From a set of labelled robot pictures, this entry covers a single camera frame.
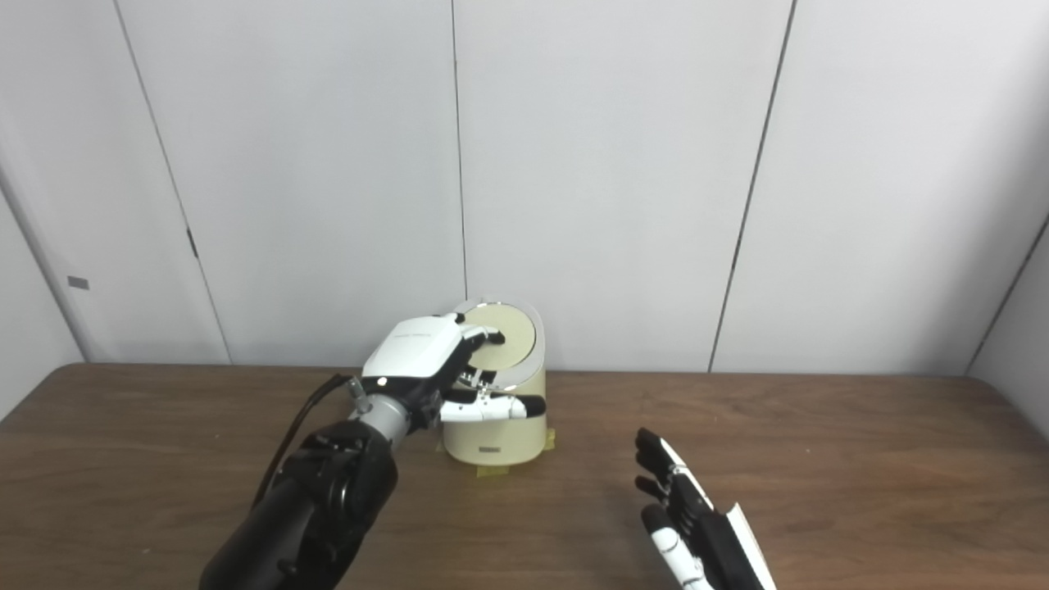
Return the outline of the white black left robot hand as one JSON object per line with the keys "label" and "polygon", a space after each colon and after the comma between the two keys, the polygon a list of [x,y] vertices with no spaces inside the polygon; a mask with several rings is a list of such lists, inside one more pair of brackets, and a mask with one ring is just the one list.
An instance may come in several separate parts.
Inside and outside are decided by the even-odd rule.
{"label": "white black left robot hand", "polygon": [[379,401],[402,412],[408,433],[435,422],[469,423],[524,420],[545,415],[539,395],[504,385],[497,370],[472,365],[484,345],[504,345],[495,326],[468,324],[465,315],[422,316],[393,328],[365,362],[359,379],[348,382],[358,415]]}

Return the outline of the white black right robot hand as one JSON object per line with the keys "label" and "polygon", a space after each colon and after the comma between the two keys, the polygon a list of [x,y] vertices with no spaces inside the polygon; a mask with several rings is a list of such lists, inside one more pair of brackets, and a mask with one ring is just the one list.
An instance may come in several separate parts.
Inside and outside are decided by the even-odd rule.
{"label": "white black right robot hand", "polygon": [[640,518],[679,589],[775,589],[767,560],[742,510],[720,511],[692,468],[659,434],[641,427],[634,459],[646,470],[634,486],[652,498]]}

